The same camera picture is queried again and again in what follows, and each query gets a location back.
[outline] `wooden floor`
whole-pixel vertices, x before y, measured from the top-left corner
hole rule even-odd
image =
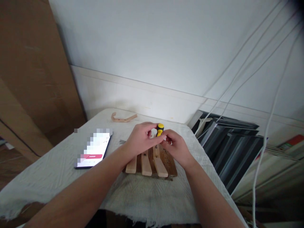
[[[19,173],[25,170],[31,162],[16,149],[0,151],[0,190],[4,188]]]

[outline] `wooden hook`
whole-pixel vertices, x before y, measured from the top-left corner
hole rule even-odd
[[[137,117],[137,114],[127,118],[127,119],[118,119],[118,118],[115,118],[114,116],[116,115],[116,112],[113,112],[112,113],[112,116],[111,116],[111,119],[113,120],[113,122],[120,122],[120,123],[127,123],[133,119],[135,119]]]

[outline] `person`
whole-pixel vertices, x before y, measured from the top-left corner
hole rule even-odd
[[[244,227],[241,220],[173,130],[151,137],[157,123],[137,124],[125,144],[76,179],[45,205],[25,226],[83,228],[99,209],[108,190],[136,155],[161,144],[184,168],[203,227]]]

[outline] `yellow screwdriver handle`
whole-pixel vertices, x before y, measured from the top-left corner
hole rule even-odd
[[[157,135],[156,135],[156,137],[160,136],[162,134],[162,132],[164,131],[164,128],[165,128],[165,126],[162,123],[159,123],[157,125]]]

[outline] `table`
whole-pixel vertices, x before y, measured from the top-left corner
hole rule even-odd
[[[115,123],[111,120],[113,112],[116,112],[116,117],[119,118],[127,118],[134,114],[120,109],[105,109],[79,128],[77,133],[64,139],[0,192],[0,216],[13,219],[28,203],[49,202],[85,173],[87,170],[75,170],[74,163],[96,129],[113,129],[107,150],[107,154],[110,154],[120,146],[120,139],[128,139],[136,124],[151,121],[163,123],[165,129],[172,129],[185,139],[191,154],[247,227],[204,149],[188,126],[143,115],[138,115],[138,118],[129,123]],[[176,161],[175,164],[178,176],[173,181],[121,173],[100,208],[125,215],[133,221],[146,222],[148,226],[199,223],[185,171]]]

